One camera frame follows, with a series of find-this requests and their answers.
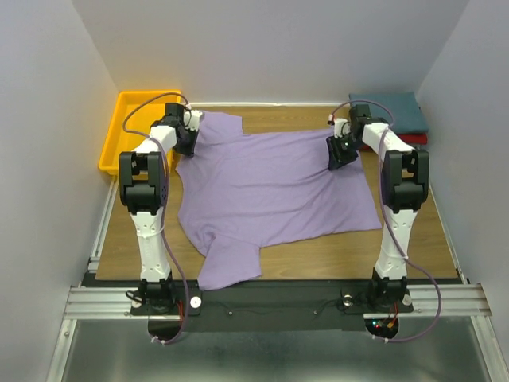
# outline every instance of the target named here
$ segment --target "yellow bin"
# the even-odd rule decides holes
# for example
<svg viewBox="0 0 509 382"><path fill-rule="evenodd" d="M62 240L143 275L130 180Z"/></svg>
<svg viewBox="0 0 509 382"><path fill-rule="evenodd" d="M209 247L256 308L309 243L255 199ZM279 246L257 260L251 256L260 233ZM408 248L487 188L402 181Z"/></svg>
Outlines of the yellow bin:
<svg viewBox="0 0 509 382"><path fill-rule="evenodd" d="M148 99L155 97L161 93L177 92L180 90L148 90L148 91L126 91L120 92L115 104L113 116L111 117L110 126L104 141L103 151L99 158L99 169L109 173L110 175L119 175L119 155L122 151L131 151L138 147L143 141L143 137L137 134L126 133L122 130L122 123L127 115L133 111L135 107ZM165 114L165 103L180 102L181 98L176 95L168 95L156 99L152 103L142 107L129 119L127 128L131 130L141 131L149 134L150 126L153 121L161 119ZM173 152L168 152L168 165L171 169Z"/></svg>

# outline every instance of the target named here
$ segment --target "purple cloth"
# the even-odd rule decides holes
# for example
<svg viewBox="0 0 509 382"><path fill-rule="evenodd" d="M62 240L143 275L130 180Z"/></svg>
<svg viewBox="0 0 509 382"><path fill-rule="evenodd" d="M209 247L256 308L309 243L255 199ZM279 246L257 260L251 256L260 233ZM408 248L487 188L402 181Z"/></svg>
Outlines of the purple cloth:
<svg viewBox="0 0 509 382"><path fill-rule="evenodd" d="M178 216L206 256L201 289L260 276L260 247L381 227L360 158L328 171L331 133L244 134L241 117L205 114L194 158L177 167Z"/></svg>

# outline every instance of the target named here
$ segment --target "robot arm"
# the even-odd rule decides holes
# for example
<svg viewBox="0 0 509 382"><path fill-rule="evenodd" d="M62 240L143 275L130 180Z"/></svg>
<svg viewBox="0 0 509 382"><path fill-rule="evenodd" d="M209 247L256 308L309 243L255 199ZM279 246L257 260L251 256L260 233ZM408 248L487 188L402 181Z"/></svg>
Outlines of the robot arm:
<svg viewBox="0 0 509 382"><path fill-rule="evenodd" d="M330 170L356 160L357 150L367 144L383 159L382 208L394 238L407 253L410 231L421 204L428 197L429 155L404 143L388 124L371 117L369 106L356 105L346 119L334 119L334 135L327 139ZM406 262L400 254L387 224L383 227L379 258L373 270L370 296L372 300L389 298L401 301L406 292Z"/></svg>
<svg viewBox="0 0 509 382"><path fill-rule="evenodd" d="M169 193L163 155L175 150L193 156L202 120L201 111L167 103L165 115L152 124L149 137L133 151L122 152L119 156L120 200L129 210L136 228L142 259L137 297L143 302L174 303L172 273L162 239L163 210Z"/></svg>

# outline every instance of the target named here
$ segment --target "wooden tabletop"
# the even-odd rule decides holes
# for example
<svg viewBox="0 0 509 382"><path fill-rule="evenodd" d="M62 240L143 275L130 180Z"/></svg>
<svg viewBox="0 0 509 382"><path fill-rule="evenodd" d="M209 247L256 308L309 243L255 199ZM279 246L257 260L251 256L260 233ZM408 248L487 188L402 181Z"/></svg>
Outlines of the wooden tabletop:
<svg viewBox="0 0 509 382"><path fill-rule="evenodd" d="M330 107L210 107L202 110L223 111L243 117L246 133L301 131L326 128ZM361 154L367 182L377 204L377 157ZM173 171L165 220L169 244L188 279L196 279L204 257L193 247L177 219L181 206L182 183ZM382 230L346 232L321 236L296 243L262 248L263 279L369 279L380 252ZM438 278L455 278L456 269L445 239L432 195L423 204L410 238L409 257ZM179 279L176 272L173 276ZM409 277L424 278L414 269ZM140 274L140 255L133 222L117 194L96 278L100 280L136 280Z"/></svg>

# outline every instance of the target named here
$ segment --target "gray wall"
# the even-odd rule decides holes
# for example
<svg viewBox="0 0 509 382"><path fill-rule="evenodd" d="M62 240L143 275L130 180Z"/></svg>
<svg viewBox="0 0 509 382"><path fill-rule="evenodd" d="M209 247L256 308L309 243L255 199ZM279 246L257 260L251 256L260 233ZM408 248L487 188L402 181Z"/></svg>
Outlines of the gray wall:
<svg viewBox="0 0 509 382"><path fill-rule="evenodd" d="M73 0L119 88L193 102L415 90L468 0Z"/></svg>
<svg viewBox="0 0 509 382"><path fill-rule="evenodd" d="M509 2L471 0L418 93L431 180L464 273L481 281L509 361Z"/></svg>
<svg viewBox="0 0 509 382"><path fill-rule="evenodd" d="M117 91L70 1L3 2L0 18L0 380L38 382L90 255Z"/></svg>

